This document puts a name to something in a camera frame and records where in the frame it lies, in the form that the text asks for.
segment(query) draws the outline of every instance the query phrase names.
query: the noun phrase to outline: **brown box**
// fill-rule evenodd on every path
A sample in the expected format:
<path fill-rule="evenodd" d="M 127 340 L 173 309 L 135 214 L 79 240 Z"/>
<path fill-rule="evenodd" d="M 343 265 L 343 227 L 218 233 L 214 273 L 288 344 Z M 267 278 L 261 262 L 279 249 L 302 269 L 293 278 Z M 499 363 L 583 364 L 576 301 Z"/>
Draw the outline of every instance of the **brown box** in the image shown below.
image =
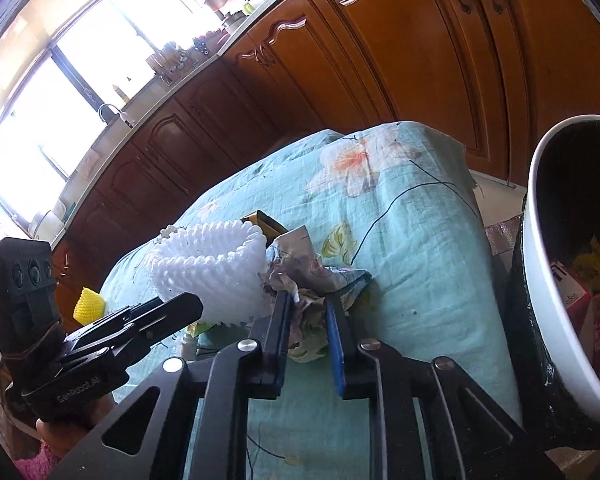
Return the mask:
<path fill-rule="evenodd" d="M 247 216 L 243 216 L 240 218 L 240 220 L 243 222 L 248 220 L 253 225 L 257 225 L 260 229 L 262 229 L 262 234 L 267 237 L 267 247 L 273 243 L 275 238 L 288 232 L 287 228 L 280 225 L 270 216 L 265 215 L 259 209 L 253 213 L 249 213 Z"/>

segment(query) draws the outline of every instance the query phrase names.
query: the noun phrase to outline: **faucet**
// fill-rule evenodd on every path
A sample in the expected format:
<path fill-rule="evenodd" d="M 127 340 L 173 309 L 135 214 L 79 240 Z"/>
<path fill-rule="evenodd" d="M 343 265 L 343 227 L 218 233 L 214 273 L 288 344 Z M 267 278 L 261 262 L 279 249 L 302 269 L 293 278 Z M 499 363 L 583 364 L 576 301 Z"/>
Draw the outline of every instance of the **faucet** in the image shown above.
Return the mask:
<path fill-rule="evenodd" d="M 112 105 L 112 104 L 109 104 L 109 103 L 101 104 L 100 107 L 98 108 L 98 117 L 100 118 L 100 120 L 103 123 L 107 122 L 107 120 L 102 116 L 102 109 L 105 106 L 108 106 L 109 108 L 113 108 L 117 112 L 117 114 L 120 117 L 120 119 L 122 119 L 123 121 L 125 121 L 125 124 L 129 128 L 133 128 L 134 127 L 133 126 L 134 120 L 131 117 L 129 117 L 129 114 L 127 114 L 126 112 L 123 112 L 122 110 L 120 110 L 116 105 Z"/>

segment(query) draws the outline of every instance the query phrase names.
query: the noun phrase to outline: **crumpled cloth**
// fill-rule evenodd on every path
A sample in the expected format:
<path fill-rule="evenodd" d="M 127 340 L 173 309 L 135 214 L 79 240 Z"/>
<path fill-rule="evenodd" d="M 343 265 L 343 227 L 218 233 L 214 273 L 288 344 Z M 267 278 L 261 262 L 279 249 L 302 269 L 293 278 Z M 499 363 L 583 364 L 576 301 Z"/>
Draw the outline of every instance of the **crumpled cloth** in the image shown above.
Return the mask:
<path fill-rule="evenodd" d="M 324 297 L 342 291 L 340 301 L 347 312 L 371 280 L 371 274 L 364 269 L 323 266 L 305 226 L 273 240 L 267 248 L 267 261 L 263 278 L 272 301 L 276 291 L 286 290 L 296 304 L 289 332 L 289 357 L 306 363 L 326 355 Z"/>

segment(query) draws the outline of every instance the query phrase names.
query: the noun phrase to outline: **kitchen counter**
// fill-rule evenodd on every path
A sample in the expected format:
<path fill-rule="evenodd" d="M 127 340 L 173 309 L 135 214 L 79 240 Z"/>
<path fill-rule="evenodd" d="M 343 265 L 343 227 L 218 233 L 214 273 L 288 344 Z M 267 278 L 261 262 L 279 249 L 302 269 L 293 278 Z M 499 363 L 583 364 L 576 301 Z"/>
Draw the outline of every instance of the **kitchen counter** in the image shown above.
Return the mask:
<path fill-rule="evenodd" d="M 60 201 L 64 203 L 67 209 L 73 207 L 71 213 L 68 218 L 64 222 L 64 227 L 62 230 L 56 235 L 54 240 L 50 240 L 52 249 L 58 245 L 59 241 L 62 239 L 67 229 L 71 225 L 74 220 L 76 213 L 80 209 L 80 206 L 84 203 L 84 200 L 93 189 L 98 179 L 102 175 L 102 173 L 107 169 L 111 161 L 116 157 L 116 155 L 120 152 L 122 147 L 131 139 L 140 128 L 154 115 L 171 97 L 173 97 L 184 85 L 186 85 L 193 78 L 198 76 L 202 71 L 207 69 L 213 63 L 215 63 L 220 57 L 235 43 L 241 36 L 243 36 L 247 30 L 254 25 L 260 17 L 264 16 L 267 12 L 269 12 L 273 7 L 279 4 L 282 0 L 265 0 L 260 6 L 256 8 L 256 10 L 250 14 L 241 24 L 240 27 L 231 35 L 229 40 L 222 46 L 222 48 L 218 51 L 217 54 L 214 54 L 209 57 L 204 63 L 197 66 L 194 70 L 192 70 L 189 75 L 185 76 L 181 81 L 176 83 L 172 88 L 169 88 L 167 92 L 159 98 L 155 104 L 153 104 L 144 114 L 142 114 L 137 120 L 136 124 L 122 134 L 122 139 L 119 140 L 116 145 L 110 150 L 108 155 L 101 155 L 97 153 L 96 150 L 90 149 L 90 151 L 85 154 L 83 160 L 78 165 L 74 174 L 67 181 L 65 188 L 60 195 Z M 124 107 L 123 110 L 131 110 L 134 108 L 134 105 L 139 101 L 139 96 L 135 96 L 131 99 L 131 101 Z M 102 131 L 102 133 L 98 136 L 96 141 L 94 142 L 94 146 L 97 144 L 106 144 L 108 138 L 118 139 L 120 138 L 120 134 L 116 137 L 113 134 L 113 131 L 116 129 L 119 130 L 121 127 L 122 121 L 115 120 L 113 123 L 107 125 L 107 127 Z"/>

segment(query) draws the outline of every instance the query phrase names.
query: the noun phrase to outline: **window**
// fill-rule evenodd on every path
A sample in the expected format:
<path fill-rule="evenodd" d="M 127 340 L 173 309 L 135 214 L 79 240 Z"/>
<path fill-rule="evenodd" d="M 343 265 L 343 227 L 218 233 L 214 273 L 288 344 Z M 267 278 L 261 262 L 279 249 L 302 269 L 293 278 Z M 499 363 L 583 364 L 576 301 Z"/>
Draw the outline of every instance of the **window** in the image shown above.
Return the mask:
<path fill-rule="evenodd" d="M 178 0 L 101 0 L 64 31 L 0 123 L 0 202 L 24 229 L 51 209 L 117 108 L 155 76 L 146 58 L 169 41 L 190 48 L 218 28 L 207 7 Z M 105 118 L 112 118 L 104 110 Z"/>
<path fill-rule="evenodd" d="M 58 40 L 73 68 L 105 102 L 122 108 L 151 81 L 154 71 L 145 59 L 155 52 L 109 0 L 89 10 Z"/>
<path fill-rule="evenodd" d="M 104 124 L 52 59 L 0 124 L 0 197 L 24 224 L 54 206 Z"/>

